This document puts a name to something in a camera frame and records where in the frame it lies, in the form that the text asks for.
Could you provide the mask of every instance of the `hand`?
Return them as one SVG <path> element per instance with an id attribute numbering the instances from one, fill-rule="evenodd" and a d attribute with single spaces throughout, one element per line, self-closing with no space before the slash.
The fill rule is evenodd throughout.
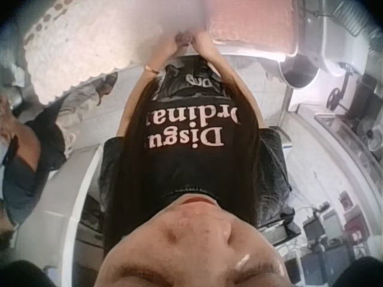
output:
<path id="1" fill-rule="evenodd" d="M 180 48 L 187 47 L 191 39 L 188 41 L 182 33 L 164 34 L 159 43 L 153 48 L 151 58 L 148 62 L 149 67 L 159 71 L 165 62 L 173 56 Z"/>
<path id="2" fill-rule="evenodd" d="M 205 29 L 193 28 L 189 32 L 193 35 L 191 44 L 197 53 L 209 62 L 213 62 L 220 57 L 220 52 Z"/>

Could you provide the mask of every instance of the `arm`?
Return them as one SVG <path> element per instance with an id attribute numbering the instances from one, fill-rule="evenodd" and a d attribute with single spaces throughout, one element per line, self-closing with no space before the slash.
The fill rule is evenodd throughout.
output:
<path id="1" fill-rule="evenodd" d="M 35 172 L 40 158 L 40 141 L 34 131 L 20 123 L 12 114 L 6 95 L 0 94 L 0 140 L 7 146 L 13 137 L 17 136 L 19 148 L 17 156 Z"/>
<path id="2" fill-rule="evenodd" d="M 179 37 L 179 35 L 180 34 L 170 33 L 162 37 L 160 42 L 154 48 L 151 59 L 148 62 L 148 66 L 151 69 L 160 71 L 166 61 L 171 56 L 173 56 L 173 54 L 175 54 L 179 48 L 188 45 L 188 43 L 185 42 L 185 39 L 183 37 Z M 127 127 L 130 123 L 130 119 L 132 118 L 133 112 L 137 106 L 142 92 L 148 83 L 150 83 L 150 81 L 155 77 L 157 77 L 157 75 L 154 72 L 144 70 L 142 73 L 125 104 L 125 109 L 117 131 L 117 136 L 125 136 Z"/>
<path id="3" fill-rule="evenodd" d="M 218 52 L 218 49 L 211 41 L 210 36 L 204 30 L 195 29 L 191 31 L 194 40 L 192 42 L 194 49 L 207 61 L 209 61 L 213 67 L 220 73 L 222 80 L 225 82 L 234 82 L 241 92 L 249 101 L 253 108 L 260 129 L 267 128 L 265 121 L 263 120 L 262 113 L 257 104 L 256 98 L 250 92 L 244 81 L 240 78 L 237 72 L 230 66 L 228 61 Z"/>
<path id="4" fill-rule="evenodd" d="M 157 75 L 155 73 L 152 73 L 146 70 L 144 70 L 144 72 L 141 74 L 139 80 L 137 81 L 132 92 L 127 98 L 124 113 L 121 117 L 120 126 L 118 127 L 117 136 L 121 136 L 121 137 L 125 136 L 127 127 L 129 126 L 129 123 L 130 123 L 130 119 L 132 118 L 133 112 L 136 108 L 136 105 L 138 103 L 138 100 L 142 92 L 144 91 L 147 84 L 151 80 L 153 80 L 156 76 Z"/>

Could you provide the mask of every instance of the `sitting person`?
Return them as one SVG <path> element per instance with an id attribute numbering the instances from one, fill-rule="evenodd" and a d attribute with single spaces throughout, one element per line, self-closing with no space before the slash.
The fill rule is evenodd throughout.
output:
<path id="1" fill-rule="evenodd" d="M 208 33 L 190 33 L 200 56 L 168 65 L 159 87 L 188 38 L 164 36 L 105 143 L 96 286 L 291 286 L 256 229 L 290 192 L 281 138 Z"/>
<path id="2" fill-rule="evenodd" d="M 64 164 L 84 116 L 111 93 L 117 73 L 97 88 L 80 87 L 44 109 L 33 121 L 20 123 L 1 91 L 0 239 L 13 231 L 38 203 L 51 171 Z"/>

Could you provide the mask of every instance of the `leg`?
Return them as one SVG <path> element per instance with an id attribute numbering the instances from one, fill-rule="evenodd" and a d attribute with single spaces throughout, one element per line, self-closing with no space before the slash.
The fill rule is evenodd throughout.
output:
<path id="1" fill-rule="evenodd" d="M 72 151 L 80 123 L 92 109 L 100 105 L 104 95 L 111 93 L 116 81 L 117 73 L 113 73 L 99 87 L 88 84 L 77 88 L 62 102 L 55 123 L 63 134 L 66 157 Z"/>

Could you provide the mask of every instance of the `white quilted blanket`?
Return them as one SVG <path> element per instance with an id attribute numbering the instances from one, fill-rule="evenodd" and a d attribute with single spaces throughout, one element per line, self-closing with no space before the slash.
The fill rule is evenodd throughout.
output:
<path id="1" fill-rule="evenodd" d="M 58 0 L 24 38 L 39 100 L 48 104 L 91 78 L 144 63 L 165 29 L 201 22 L 200 1 Z"/>

